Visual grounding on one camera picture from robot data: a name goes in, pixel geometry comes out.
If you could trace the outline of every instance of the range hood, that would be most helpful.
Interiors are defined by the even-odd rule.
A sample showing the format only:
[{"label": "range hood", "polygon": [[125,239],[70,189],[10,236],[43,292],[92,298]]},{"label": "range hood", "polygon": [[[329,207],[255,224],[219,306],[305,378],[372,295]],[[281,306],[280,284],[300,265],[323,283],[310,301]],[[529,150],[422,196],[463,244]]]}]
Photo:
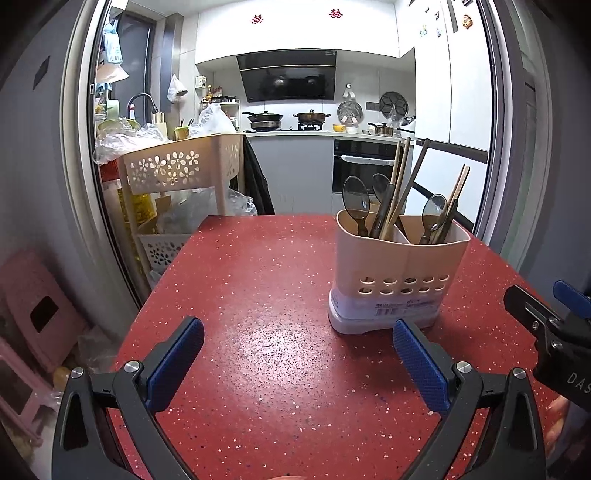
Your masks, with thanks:
[{"label": "range hood", "polygon": [[236,58],[248,102],[335,99],[336,50],[270,50]]}]

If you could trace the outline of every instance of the beige plastic basket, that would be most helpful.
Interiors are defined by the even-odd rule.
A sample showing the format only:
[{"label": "beige plastic basket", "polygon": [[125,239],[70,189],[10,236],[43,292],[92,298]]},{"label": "beige plastic basket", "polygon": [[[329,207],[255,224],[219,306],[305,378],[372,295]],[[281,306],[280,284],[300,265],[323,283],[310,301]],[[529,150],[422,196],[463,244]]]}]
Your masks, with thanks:
[{"label": "beige plastic basket", "polygon": [[166,143],[124,155],[133,194],[223,186],[238,174],[242,134]]},{"label": "beige plastic basket", "polygon": [[[375,214],[370,213],[368,230]],[[336,216],[336,269],[329,317],[340,333],[392,328],[403,318],[431,326],[462,260],[470,235],[454,223],[441,245],[417,245],[421,216],[401,217],[410,242],[395,228],[395,241],[357,236],[345,210]]]},{"label": "beige plastic basket", "polygon": [[160,235],[156,231],[158,217],[143,223],[138,228],[138,239],[142,242],[152,270],[164,274],[191,234]]}]

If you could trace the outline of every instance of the pot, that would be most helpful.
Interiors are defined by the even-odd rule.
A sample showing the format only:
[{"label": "pot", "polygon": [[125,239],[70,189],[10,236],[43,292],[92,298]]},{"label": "pot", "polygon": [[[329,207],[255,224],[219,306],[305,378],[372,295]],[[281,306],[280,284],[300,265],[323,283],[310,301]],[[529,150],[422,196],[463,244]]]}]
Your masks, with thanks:
[{"label": "pot", "polygon": [[242,112],[243,115],[250,115],[248,119],[251,123],[258,123],[258,122],[281,122],[283,115],[279,115],[278,113],[269,113],[265,110],[263,113],[252,113],[252,112]]},{"label": "pot", "polygon": [[281,128],[281,122],[251,122],[251,128],[256,132],[271,132]]},{"label": "pot", "polygon": [[294,115],[301,124],[323,124],[324,120],[330,117],[330,113],[318,113],[310,110],[306,113],[298,113]]},{"label": "pot", "polygon": [[393,137],[394,136],[394,129],[392,127],[389,127],[386,124],[381,124],[381,125],[376,125],[376,124],[370,124],[368,123],[368,125],[372,125],[372,127],[375,127],[375,134],[379,137]]}]

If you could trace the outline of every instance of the blue gripper pad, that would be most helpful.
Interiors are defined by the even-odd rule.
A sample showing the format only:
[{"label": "blue gripper pad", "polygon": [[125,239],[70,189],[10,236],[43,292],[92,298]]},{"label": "blue gripper pad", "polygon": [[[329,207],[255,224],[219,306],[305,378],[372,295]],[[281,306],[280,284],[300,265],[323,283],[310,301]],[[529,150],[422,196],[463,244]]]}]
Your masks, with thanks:
[{"label": "blue gripper pad", "polygon": [[577,317],[591,319],[591,299],[563,280],[552,288],[554,298],[567,306]]},{"label": "blue gripper pad", "polygon": [[173,335],[163,343],[159,343],[146,357],[144,365],[150,363],[149,357],[154,353],[162,360],[154,365],[153,371],[146,381],[145,405],[152,412],[164,411],[170,405],[175,393],[182,383],[189,368],[197,358],[203,346],[205,331],[201,320],[195,317],[186,318]]},{"label": "blue gripper pad", "polygon": [[446,379],[427,351],[438,345],[430,343],[416,325],[413,324],[412,327],[415,332],[404,320],[396,322],[392,331],[394,348],[427,407],[444,415],[451,406],[450,378]]}]

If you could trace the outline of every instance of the fridge magnet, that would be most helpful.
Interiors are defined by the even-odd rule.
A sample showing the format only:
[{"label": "fridge magnet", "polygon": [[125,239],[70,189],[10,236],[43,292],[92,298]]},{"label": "fridge magnet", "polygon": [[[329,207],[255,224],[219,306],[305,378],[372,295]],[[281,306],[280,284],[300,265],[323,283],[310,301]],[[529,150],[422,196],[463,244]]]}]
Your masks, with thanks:
[{"label": "fridge magnet", "polygon": [[470,15],[464,15],[462,19],[462,25],[464,25],[464,28],[470,28],[472,26],[472,19],[470,18]]}]

